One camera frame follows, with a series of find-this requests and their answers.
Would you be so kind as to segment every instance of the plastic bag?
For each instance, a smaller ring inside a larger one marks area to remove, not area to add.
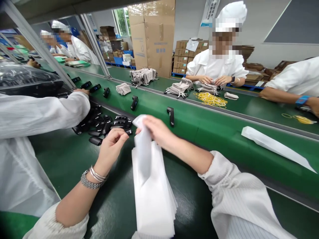
[[[55,96],[62,86],[63,80],[56,74],[28,65],[0,63],[0,93],[2,94],[42,98]]]

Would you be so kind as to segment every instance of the black electronic component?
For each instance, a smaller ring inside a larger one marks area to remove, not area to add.
[[[115,120],[126,120],[127,117],[126,116],[116,116]]]
[[[80,77],[76,77],[76,78],[71,79],[71,81],[73,81],[73,83],[76,83],[76,82],[78,82],[78,81],[80,81],[80,80],[81,80]]]
[[[92,136],[91,138],[89,138],[89,141],[96,146],[100,146],[103,140],[99,137]]]
[[[126,121],[124,120],[115,120],[112,125],[116,125],[116,124],[126,124]]]
[[[131,110],[134,111],[137,106],[137,103],[139,102],[139,98],[137,96],[133,96],[132,99],[133,99],[133,103],[131,105]]]
[[[92,83],[90,81],[87,81],[83,85],[81,85],[81,89],[86,89],[86,88],[88,88],[91,85],[92,85]]]
[[[111,130],[111,123],[109,122],[109,123],[106,123],[106,124],[103,126],[103,129],[102,129],[102,131],[101,131],[101,134],[102,134],[102,135],[106,135],[106,134],[108,134],[108,133],[110,132],[110,130]]]
[[[109,94],[110,94],[110,88],[104,88],[104,93],[103,93],[103,96],[104,98],[108,98],[109,97]]]
[[[75,126],[72,129],[73,129],[74,133],[76,133],[77,135],[80,135],[83,133],[81,130],[81,127],[79,127],[79,126]]]
[[[172,127],[174,127],[174,109],[167,107],[167,113],[169,113],[169,123]]]
[[[99,137],[101,135],[101,131],[90,130],[89,135]]]
[[[95,91],[97,91],[98,89],[101,88],[101,85],[100,84],[97,84],[95,86],[93,86],[91,89],[90,89],[90,93],[94,93]]]
[[[124,125],[124,124],[112,125],[112,126],[111,126],[111,129],[113,129],[113,128],[122,128],[122,129],[124,129],[124,128],[125,128],[125,125]]]
[[[133,133],[133,130],[131,129],[126,129],[125,132],[128,134],[128,135],[131,135]]]

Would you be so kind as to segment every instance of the white hairnet cap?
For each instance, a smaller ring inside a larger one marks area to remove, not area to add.
[[[59,22],[57,20],[53,20],[51,27],[56,28],[56,29],[60,29],[60,30],[68,32],[68,33],[71,33],[70,26],[67,26],[67,25],[65,25],[62,22]]]
[[[241,28],[246,20],[247,8],[244,1],[227,4],[215,19],[215,32],[231,32]]]

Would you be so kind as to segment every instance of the wristwatch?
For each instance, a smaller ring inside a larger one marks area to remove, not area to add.
[[[303,106],[311,96],[301,96],[297,101],[297,106]]]

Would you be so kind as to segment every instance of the metal frame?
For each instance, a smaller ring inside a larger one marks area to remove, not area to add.
[[[2,3],[2,9],[8,14],[8,16],[14,21],[14,23],[19,27],[19,31],[26,37],[28,42],[37,50],[37,52],[44,57],[44,59],[50,64],[52,69],[57,72],[57,74],[64,80],[64,82],[70,87],[75,87],[75,84],[71,81],[70,77],[66,72],[60,67],[58,62],[52,56],[50,51],[46,48],[42,40],[38,37],[35,31],[32,29],[30,24],[18,11],[16,6],[10,1],[5,0]]]
[[[89,18],[87,17],[87,14],[81,14],[80,15],[80,18],[82,20],[82,23],[84,25],[84,28],[86,30],[86,33],[87,33],[87,36],[91,42],[91,45],[93,47],[93,50],[94,50],[94,53],[95,55],[97,56],[99,62],[100,62],[100,65],[102,67],[102,70],[103,70],[103,73],[106,77],[106,79],[109,79],[111,77],[110,73],[109,73],[109,70],[107,69],[107,66],[106,66],[106,63],[105,63],[105,60],[103,58],[103,55],[100,51],[100,48],[99,48],[99,45],[97,44],[96,42],[96,36],[95,36],[95,33],[90,25],[90,20]]]
[[[7,49],[7,47],[6,47],[4,44],[0,43],[0,49],[1,49],[6,55],[8,55],[9,58],[10,58],[12,61],[14,61],[14,62],[17,63],[17,64],[21,64],[21,62],[19,62],[18,59],[15,58],[15,57],[11,54],[11,52],[9,52],[9,50]]]

